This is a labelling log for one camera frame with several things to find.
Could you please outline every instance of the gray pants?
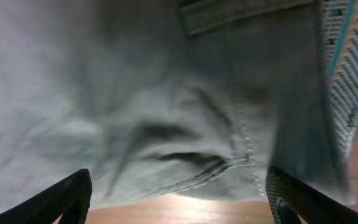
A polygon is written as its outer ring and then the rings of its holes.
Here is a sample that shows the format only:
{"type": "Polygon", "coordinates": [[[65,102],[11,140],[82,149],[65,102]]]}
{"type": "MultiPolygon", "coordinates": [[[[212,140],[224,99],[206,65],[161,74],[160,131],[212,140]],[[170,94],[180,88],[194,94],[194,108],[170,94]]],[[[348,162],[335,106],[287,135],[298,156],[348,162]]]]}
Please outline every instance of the gray pants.
{"type": "Polygon", "coordinates": [[[91,206],[353,200],[313,0],[0,0],[0,212],[80,168],[91,206]]]}

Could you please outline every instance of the wooden surface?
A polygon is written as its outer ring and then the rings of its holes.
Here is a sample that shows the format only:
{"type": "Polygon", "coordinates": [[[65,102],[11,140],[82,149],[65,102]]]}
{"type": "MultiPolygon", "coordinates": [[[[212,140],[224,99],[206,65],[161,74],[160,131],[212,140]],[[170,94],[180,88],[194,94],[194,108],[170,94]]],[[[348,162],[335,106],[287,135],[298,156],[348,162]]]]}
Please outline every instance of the wooden surface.
{"type": "MultiPolygon", "coordinates": [[[[358,132],[350,163],[352,186],[358,199],[358,132]]],[[[352,206],[358,211],[358,204],[352,206]]],[[[129,207],[93,210],[87,224],[204,224],[204,223],[273,223],[267,203],[208,202],[167,195],[129,207]]]]}

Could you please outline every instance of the gray fabric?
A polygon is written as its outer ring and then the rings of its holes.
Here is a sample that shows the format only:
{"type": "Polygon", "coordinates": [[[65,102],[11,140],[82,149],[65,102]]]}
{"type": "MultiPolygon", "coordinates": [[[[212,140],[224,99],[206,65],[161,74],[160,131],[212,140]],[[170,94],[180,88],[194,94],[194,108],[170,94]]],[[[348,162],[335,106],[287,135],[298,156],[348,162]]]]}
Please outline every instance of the gray fabric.
{"type": "Polygon", "coordinates": [[[0,0],[0,212],[80,168],[92,208],[266,201],[270,164],[351,202],[318,4],[221,3],[0,0]]]}

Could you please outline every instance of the black object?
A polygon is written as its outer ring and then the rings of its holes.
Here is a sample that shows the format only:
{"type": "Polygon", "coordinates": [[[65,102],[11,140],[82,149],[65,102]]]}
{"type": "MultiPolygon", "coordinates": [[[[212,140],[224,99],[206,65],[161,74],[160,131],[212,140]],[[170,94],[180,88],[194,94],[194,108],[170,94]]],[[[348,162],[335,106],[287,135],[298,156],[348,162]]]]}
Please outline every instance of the black object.
{"type": "Polygon", "coordinates": [[[0,224],[83,224],[90,207],[92,182],[81,169],[20,205],[0,214],[0,224]]]}
{"type": "Polygon", "coordinates": [[[270,167],[266,192],[275,223],[358,224],[358,213],[323,195],[309,185],[270,167]]]}

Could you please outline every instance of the teal stripe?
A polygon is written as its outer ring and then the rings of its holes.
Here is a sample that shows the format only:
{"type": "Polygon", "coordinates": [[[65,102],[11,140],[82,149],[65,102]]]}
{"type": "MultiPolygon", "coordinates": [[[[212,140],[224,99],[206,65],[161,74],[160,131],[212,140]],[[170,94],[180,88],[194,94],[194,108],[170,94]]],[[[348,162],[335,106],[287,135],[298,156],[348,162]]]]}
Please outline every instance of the teal stripe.
{"type": "Polygon", "coordinates": [[[339,58],[340,58],[341,53],[342,53],[343,44],[344,44],[345,39],[346,39],[347,30],[349,28],[349,24],[351,23],[351,19],[352,19],[353,10],[354,10],[355,5],[356,5],[356,0],[351,0],[350,3],[349,3],[349,7],[347,9],[347,12],[346,12],[345,21],[344,21],[343,26],[342,26],[341,35],[338,38],[334,58],[333,58],[330,66],[329,66],[328,75],[329,75],[330,78],[332,78],[334,76],[335,68],[338,65],[339,58]]]}

